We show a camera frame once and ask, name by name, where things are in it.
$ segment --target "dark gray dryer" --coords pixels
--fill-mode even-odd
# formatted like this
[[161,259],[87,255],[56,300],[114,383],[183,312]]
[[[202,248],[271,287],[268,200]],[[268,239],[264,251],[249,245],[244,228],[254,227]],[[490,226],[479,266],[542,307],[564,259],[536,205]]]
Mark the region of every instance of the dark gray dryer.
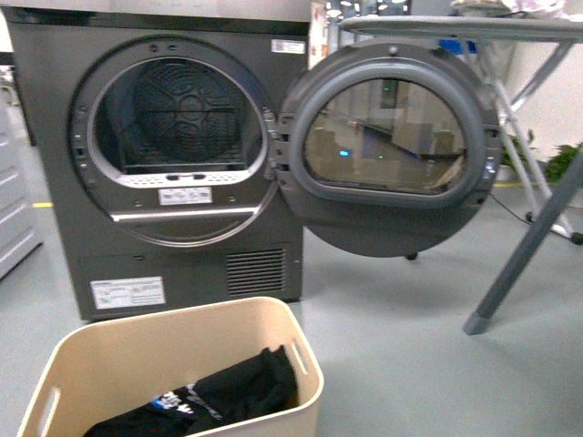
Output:
[[378,38],[302,74],[302,23],[5,12],[84,317],[298,297],[299,223],[411,255],[495,180],[493,102],[444,50]]
[[3,8],[83,319],[301,296],[302,226],[264,177],[273,110],[307,66],[294,7]]

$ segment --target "gray floor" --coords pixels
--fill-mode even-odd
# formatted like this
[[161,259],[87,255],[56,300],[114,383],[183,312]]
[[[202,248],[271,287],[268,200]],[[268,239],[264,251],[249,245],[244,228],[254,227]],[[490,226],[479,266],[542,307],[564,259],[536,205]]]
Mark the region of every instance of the gray floor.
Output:
[[[48,201],[36,150],[17,136],[31,200]],[[495,193],[528,210],[520,188]],[[583,230],[583,209],[568,213]],[[16,434],[53,347],[82,325],[53,212],[36,214],[45,244],[0,282],[2,436]],[[491,331],[461,331],[526,230],[490,199],[413,262],[350,255],[308,232],[292,309],[325,377],[318,436],[583,435],[583,248],[550,236]]]

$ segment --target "door glass window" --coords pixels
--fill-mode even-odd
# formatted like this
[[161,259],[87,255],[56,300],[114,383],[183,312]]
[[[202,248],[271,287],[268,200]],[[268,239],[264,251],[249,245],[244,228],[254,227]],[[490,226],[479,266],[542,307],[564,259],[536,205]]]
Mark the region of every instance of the door glass window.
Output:
[[423,86],[376,79],[333,98],[314,119],[303,159],[328,186],[436,195],[465,171],[449,106]]
[[94,139],[127,175],[246,170],[261,153],[250,100],[219,71],[188,59],[134,66],[99,102]]

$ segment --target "dryer door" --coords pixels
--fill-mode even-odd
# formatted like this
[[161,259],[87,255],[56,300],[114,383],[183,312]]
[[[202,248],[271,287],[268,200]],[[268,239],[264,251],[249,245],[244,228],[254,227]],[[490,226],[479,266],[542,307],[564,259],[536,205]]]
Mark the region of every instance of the dryer door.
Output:
[[413,254],[454,235],[486,200],[500,156],[492,105],[446,51],[366,41],[297,83],[271,165],[320,238],[366,256]]

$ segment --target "white cabinet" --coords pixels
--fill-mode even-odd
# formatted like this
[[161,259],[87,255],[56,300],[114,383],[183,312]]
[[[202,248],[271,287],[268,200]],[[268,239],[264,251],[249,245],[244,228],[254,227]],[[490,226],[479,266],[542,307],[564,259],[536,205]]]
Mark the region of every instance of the white cabinet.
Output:
[[0,278],[40,244],[6,103],[0,98]]

